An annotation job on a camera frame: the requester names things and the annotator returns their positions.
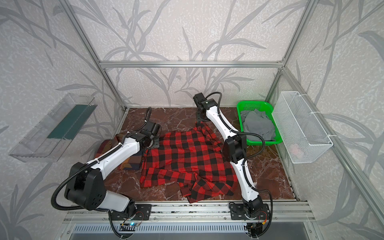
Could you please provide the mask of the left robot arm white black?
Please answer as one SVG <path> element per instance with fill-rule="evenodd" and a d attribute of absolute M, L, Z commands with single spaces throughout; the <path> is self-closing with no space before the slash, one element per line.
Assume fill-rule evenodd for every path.
<path fill-rule="evenodd" d="M 147 122 L 138 132 L 125 134 L 115 147 L 100 157 L 73 165 L 71 179 L 65 185 L 65 198 L 88 211 L 108 210 L 134 215 L 137 212 L 135 201 L 108 191 L 104 180 L 125 160 L 152 147 L 160 129 L 159 124 Z"/>

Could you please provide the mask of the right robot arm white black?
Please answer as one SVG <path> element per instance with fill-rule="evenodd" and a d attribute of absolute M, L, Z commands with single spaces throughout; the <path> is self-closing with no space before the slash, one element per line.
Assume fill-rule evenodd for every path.
<path fill-rule="evenodd" d="M 268 190 L 258 190 L 252 182 L 251 173 L 248 168 L 247 157 L 247 135 L 248 133 L 238 131 L 225 117 L 220 109 L 222 93 L 213 92 L 204 96 L 198 93 L 193 96 L 193 100 L 198 108 L 197 120 L 212 122 L 224 140 L 223 155 L 225 160 L 230 162 L 234 169 L 241 188 L 244 215 L 250 219 L 256 219 L 260 213 L 265 213 L 266 218 L 270 219 L 273 213 L 273 200 L 270 204 L 265 204 L 260 192 Z"/>

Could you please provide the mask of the red black plaid shirt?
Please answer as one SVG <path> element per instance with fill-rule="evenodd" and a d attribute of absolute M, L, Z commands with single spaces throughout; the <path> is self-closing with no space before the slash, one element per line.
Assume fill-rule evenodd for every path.
<path fill-rule="evenodd" d="M 178 183 L 189 203 L 234 194 L 238 178 L 207 124 L 198 122 L 189 131 L 166 133 L 159 141 L 158 148 L 144 154 L 142 188 Z"/>

